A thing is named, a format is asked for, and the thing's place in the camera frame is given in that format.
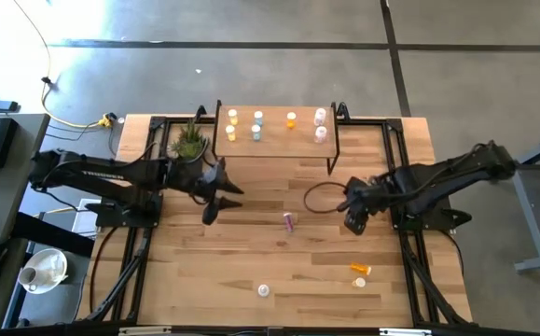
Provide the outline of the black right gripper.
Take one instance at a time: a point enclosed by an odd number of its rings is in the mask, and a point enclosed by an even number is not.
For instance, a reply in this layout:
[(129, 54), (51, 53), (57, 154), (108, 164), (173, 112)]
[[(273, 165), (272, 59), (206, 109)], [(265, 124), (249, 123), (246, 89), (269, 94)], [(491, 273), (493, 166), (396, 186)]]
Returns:
[(337, 207), (338, 212), (346, 211), (345, 226), (355, 235), (361, 235), (368, 218), (382, 211), (379, 188), (369, 185), (357, 177), (351, 177), (345, 186), (346, 201)]

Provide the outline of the silver metal bracket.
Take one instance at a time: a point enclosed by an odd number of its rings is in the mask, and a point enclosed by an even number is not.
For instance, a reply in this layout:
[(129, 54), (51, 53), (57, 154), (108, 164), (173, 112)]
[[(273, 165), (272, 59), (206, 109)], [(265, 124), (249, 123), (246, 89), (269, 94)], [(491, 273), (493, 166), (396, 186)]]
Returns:
[(380, 336), (433, 336), (430, 329), (380, 328)]
[(135, 326), (128, 328), (120, 328), (118, 336), (155, 336), (167, 335), (172, 332), (171, 327), (164, 326)]

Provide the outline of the wooden shelf black metal legs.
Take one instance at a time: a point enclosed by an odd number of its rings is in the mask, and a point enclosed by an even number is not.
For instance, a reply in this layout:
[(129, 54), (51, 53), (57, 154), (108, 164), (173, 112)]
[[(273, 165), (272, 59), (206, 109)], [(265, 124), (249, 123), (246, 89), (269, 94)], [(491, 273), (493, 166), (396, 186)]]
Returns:
[[(314, 114), (317, 108), (327, 112), (325, 125), (327, 138), (324, 143), (314, 142), (317, 128)], [(235, 125), (236, 140), (230, 142), (226, 127), (231, 125), (228, 111), (238, 111), (238, 124)], [(254, 113), (263, 112), (261, 140), (254, 141), (251, 127), (255, 125)], [(288, 129), (287, 113), (297, 114), (296, 125)], [(324, 159), (326, 169), (331, 174), (339, 158), (339, 128), (336, 106), (267, 106), (267, 105), (225, 105), (218, 101), (215, 108), (215, 128), (212, 152), (217, 157), (233, 158), (293, 158)]]

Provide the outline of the green succulent in dark pot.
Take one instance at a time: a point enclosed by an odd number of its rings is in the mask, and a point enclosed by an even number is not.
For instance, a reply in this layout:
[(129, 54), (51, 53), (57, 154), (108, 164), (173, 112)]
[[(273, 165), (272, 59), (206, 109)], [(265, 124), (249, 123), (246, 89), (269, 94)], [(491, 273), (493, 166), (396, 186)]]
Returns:
[(190, 120), (185, 127), (180, 128), (171, 149), (183, 161), (196, 161), (204, 154), (207, 146), (208, 138), (201, 133), (201, 126)]

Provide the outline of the black aluminium table frame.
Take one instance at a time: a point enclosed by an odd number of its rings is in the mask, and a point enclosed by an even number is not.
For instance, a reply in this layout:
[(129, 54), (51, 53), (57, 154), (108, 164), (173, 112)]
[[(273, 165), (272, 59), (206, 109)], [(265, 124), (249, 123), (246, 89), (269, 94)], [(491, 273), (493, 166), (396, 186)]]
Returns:
[[(201, 208), (166, 191), (142, 268), (100, 322), (79, 319), (69, 332), (118, 336), (120, 328), (171, 327), (168, 335), (376, 336), (413, 325), (406, 274), (392, 216), (372, 218), (356, 236), (335, 211), (349, 177), (382, 173), (402, 161), (434, 158), (424, 119), (358, 118), (339, 122), (340, 155), (329, 174), (318, 159), (230, 158), (242, 207), (201, 223)], [(283, 214), (295, 217), (288, 232)], [(369, 276), (350, 265), (372, 268)], [(363, 277), (367, 284), (354, 287)], [(260, 285), (270, 288), (260, 297)]]

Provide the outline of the white box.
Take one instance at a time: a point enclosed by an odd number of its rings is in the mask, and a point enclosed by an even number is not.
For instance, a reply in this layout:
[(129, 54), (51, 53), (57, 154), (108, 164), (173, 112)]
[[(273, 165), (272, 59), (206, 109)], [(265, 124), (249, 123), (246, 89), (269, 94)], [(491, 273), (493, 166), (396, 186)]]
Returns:
[(97, 214), (90, 211), (87, 206), (100, 203), (100, 199), (81, 199), (76, 212), (72, 232), (91, 237), (98, 231), (96, 227)]

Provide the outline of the black flat panel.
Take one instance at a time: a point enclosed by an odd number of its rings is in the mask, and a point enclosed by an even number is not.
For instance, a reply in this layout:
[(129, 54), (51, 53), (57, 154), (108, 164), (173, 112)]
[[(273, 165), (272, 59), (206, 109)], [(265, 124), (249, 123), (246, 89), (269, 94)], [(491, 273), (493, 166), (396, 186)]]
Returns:
[(23, 212), (16, 215), (10, 237), (56, 247), (85, 258), (91, 256), (94, 247), (94, 242), (88, 237), (59, 228)]

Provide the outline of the gray side cart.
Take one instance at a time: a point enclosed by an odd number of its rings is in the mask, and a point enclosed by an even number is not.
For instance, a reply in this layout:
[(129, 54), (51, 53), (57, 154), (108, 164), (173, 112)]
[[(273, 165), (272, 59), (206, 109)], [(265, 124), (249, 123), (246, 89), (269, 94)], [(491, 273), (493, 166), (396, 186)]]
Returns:
[(29, 326), (44, 326), (70, 322), (76, 316), (90, 260), (70, 252), (64, 255), (68, 277), (45, 294), (29, 294), (14, 278), (3, 329), (20, 326), (22, 320)]

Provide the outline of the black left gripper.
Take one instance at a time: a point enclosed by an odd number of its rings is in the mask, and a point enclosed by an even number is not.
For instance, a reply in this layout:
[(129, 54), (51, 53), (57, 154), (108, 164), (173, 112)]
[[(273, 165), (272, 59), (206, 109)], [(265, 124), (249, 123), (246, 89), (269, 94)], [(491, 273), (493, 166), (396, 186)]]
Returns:
[(206, 202), (202, 213), (202, 222), (205, 225), (211, 225), (220, 210), (242, 207), (240, 202), (216, 196), (219, 189), (233, 194), (244, 194), (244, 191), (229, 179), (225, 168), (226, 161), (222, 158), (196, 182), (194, 194)]

